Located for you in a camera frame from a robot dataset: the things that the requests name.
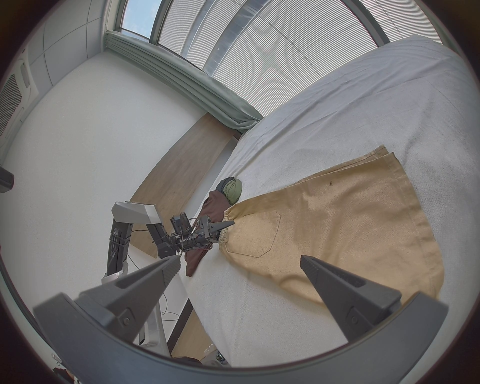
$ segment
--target shorts pocket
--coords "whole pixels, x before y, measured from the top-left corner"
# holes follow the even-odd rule
[[[234,220],[225,242],[228,252],[260,257],[272,248],[280,225],[277,211],[254,213]]]

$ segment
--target wooden board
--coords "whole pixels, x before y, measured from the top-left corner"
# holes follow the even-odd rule
[[[193,310],[171,355],[172,357],[188,356],[201,360],[205,357],[205,351],[212,344],[212,340],[208,337],[200,319]]]
[[[235,132],[206,113],[160,159],[131,201],[155,204],[165,229],[171,233],[170,218],[182,211]],[[146,226],[136,224],[136,229]],[[148,232],[132,233],[130,244],[157,257]]]

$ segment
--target green rolled cloth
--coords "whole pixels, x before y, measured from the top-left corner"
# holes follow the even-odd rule
[[[241,195],[241,181],[238,179],[230,180],[225,187],[223,187],[223,194],[230,204],[235,204]]]

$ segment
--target maroon cloth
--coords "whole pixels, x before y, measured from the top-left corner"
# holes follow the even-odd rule
[[[202,205],[202,210],[200,211],[199,217],[208,215],[212,219],[212,223],[218,223],[219,221],[223,221],[223,213],[227,210],[227,208],[230,208],[230,203],[225,195],[217,190],[210,191],[207,199]],[[185,253],[185,261],[187,262],[185,274],[188,277],[192,277],[193,273],[197,269],[198,263],[207,252],[208,250],[193,250]]]

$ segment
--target air conditioner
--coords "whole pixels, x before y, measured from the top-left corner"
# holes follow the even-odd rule
[[[25,48],[17,59],[0,93],[0,165],[12,144],[28,106],[38,96]]]

